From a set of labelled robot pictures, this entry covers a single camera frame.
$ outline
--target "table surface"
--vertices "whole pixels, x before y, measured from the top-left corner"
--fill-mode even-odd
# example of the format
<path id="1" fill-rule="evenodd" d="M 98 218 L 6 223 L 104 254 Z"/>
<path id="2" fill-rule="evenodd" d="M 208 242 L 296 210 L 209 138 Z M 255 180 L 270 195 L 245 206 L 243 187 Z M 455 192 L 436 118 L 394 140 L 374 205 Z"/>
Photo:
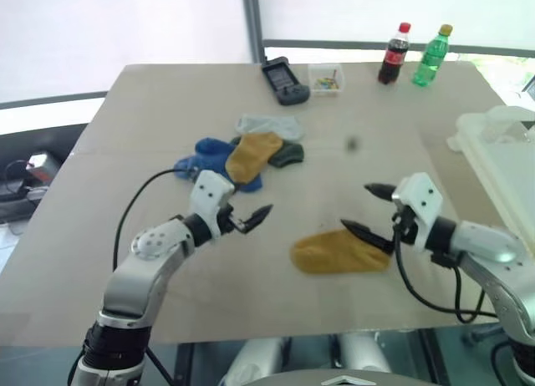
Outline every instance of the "table surface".
<path id="1" fill-rule="evenodd" d="M 306 79 L 306 66 L 293 68 Z M 296 240 L 341 228 L 341 217 L 389 236 L 393 206 L 362 185 L 395 183 L 416 171 L 428 172 L 442 189 L 445 216 L 501 224 L 464 157 L 446 147 L 460 114 L 486 111 L 500 99 L 470 64 L 445 63 L 426 89 L 410 83 L 414 65 L 388 87 L 376 81 L 378 68 L 344 64 L 341 95 L 282 107 L 256 66 L 127 66 L 0 276 L 0 345 L 81 343 L 99 309 L 115 228 L 130 198 L 154 172 L 191 153 L 200 138 L 232 138 L 244 113 L 296 115 L 305 129 L 305 162 L 267 168 L 262 190 L 232 199 L 243 216 L 266 203 L 275 207 L 254 232 L 225 236 L 182 266 L 155 325 L 155 342 L 455 323 L 414 300 L 393 264 L 384 273 L 314 277 L 289 260 Z M 352 136 L 359 148 L 349 154 L 345 144 Z M 172 175 L 148 187 L 125 223 L 120 259 L 139 230 L 186 212 L 190 190 L 191 183 Z M 410 249 L 405 263 L 416 289 L 452 305 L 449 271 Z M 471 306 L 478 293 L 466 281 L 463 305 Z"/>

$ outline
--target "green soda bottle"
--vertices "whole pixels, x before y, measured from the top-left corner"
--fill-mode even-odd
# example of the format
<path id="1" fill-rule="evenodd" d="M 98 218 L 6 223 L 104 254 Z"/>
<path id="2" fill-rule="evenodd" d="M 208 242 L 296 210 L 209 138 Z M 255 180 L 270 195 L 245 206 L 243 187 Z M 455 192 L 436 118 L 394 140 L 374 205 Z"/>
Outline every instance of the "green soda bottle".
<path id="1" fill-rule="evenodd" d="M 442 25 L 436 38 L 425 47 L 424 56 L 412 78 L 414 84 L 425 87 L 435 79 L 436 72 L 448 53 L 448 37 L 452 29 L 449 24 Z"/>

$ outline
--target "dark green sock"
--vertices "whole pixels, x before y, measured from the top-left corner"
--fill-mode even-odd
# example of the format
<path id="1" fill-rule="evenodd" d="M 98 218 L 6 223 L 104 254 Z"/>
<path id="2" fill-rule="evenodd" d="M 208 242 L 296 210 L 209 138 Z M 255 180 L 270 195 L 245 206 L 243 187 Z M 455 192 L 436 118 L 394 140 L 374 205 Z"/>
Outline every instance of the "dark green sock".
<path id="1" fill-rule="evenodd" d="M 230 142 L 232 145 L 238 145 L 242 137 L 236 137 Z M 283 146 L 275 152 L 267 161 L 271 166 L 279 169 L 291 165 L 292 163 L 301 163 L 304 160 L 304 150 L 301 144 L 283 140 Z"/>

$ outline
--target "bottle label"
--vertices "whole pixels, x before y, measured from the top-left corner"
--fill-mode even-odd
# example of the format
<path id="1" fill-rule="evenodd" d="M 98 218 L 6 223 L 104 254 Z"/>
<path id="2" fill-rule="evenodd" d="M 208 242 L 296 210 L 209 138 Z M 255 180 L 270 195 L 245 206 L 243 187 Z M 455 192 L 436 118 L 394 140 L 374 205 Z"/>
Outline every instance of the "bottle label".
<path id="1" fill-rule="evenodd" d="M 386 51 L 385 62 L 395 65 L 402 65 L 405 61 L 405 52 L 392 52 L 391 50 Z"/>

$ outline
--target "blue sock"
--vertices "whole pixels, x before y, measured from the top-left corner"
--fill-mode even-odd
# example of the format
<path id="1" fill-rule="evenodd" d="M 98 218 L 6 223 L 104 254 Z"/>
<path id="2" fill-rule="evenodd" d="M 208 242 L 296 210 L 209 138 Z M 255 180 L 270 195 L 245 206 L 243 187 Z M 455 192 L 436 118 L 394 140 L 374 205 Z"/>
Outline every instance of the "blue sock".
<path id="1" fill-rule="evenodd" d="M 228 156 L 234 151 L 234 148 L 236 148 L 235 145 L 216 140 L 215 138 L 203 138 L 195 145 L 196 153 L 177 161 L 174 168 L 181 170 L 192 170 L 194 168 L 198 170 L 213 170 L 220 175 L 224 175 L 229 181 L 232 181 L 225 170 L 225 163 L 227 162 Z M 181 179 L 190 178 L 189 174 L 185 172 L 177 172 L 175 174 Z M 240 191 L 254 192 L 261 188 L 262 179 L 260 175 L 257 175 L 250 183 L 241 185 Z"/>

